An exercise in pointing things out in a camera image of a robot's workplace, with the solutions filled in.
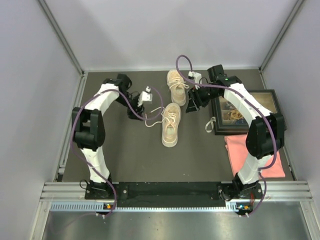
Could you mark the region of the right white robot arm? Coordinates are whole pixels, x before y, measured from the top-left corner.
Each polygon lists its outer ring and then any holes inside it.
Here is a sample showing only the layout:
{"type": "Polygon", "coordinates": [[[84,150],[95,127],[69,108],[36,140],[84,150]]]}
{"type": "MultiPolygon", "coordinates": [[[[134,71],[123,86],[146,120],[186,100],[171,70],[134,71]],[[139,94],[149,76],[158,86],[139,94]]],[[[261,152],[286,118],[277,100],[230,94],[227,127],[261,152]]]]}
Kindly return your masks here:
{"type": "Polygon", "coordinates": [[[220,196],[226,201],[235,197],[245,198],[258,187],[261,171],[267,169],[269,159],[277,158],[277,152],[284,146],[285,120],[281,113],[273,113],[263,107],[245,88],[237,76],[227,76],[222,65],[208,70],[210,83],[202,83],[199,74],[188,72],[186,80],[194,81],[188,91],[186,112],[199,111],[210,100],[223,97],[244,117],[249,129],[245,140],[248,155],[239,172],[235,174],[230,188],[220,189],[220,196]]]}

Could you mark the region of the white shoelace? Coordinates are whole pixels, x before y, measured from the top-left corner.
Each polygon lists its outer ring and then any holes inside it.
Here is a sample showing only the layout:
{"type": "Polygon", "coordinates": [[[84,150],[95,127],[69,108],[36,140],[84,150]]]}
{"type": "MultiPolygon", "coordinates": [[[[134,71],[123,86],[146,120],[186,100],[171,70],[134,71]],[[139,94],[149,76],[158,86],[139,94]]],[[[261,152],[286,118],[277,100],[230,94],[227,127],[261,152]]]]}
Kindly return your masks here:
{"type": "Polygon", "coordinates": [[[161,116],[161,120],[157,120],[159,117],[156,116],[156,121],[152,124],[148,124],[147,114],[145,114],[146,120],[144,121],[144,124],[147,128],[151,128],[155,126],[156,124],[165,124],[165,125],[172,125],[178,122],[177,120],[177,114],[174,112],[168,111],[165,107],[158,107],[153,109],[150,113],[155,112],[156,110],[161,110],[161,113],[159,114],[161,116]]]}

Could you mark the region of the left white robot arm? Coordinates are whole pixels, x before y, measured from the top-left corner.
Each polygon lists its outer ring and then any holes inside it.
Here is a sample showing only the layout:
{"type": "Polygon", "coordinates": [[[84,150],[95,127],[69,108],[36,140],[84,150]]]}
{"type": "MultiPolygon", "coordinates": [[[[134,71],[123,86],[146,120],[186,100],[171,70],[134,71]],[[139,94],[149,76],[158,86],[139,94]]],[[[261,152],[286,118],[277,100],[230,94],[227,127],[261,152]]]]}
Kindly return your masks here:
{"type": "Polygon", "coordinates": [[[152,101],[151,88],[133,96],[129,92],[132,80],[119,73],[117,78],[105,79],[98,92],[81,107],[72,110],[71,140],[80,149],[89,168],[90,179],[86,192],[109,198],[114,193],[111,173],[108,170],[103,153],[106,138],[103,115],[113,102],[127,108],[127,116],[132,120],[141,120],[145,110],[144,103],[152,101]]]}

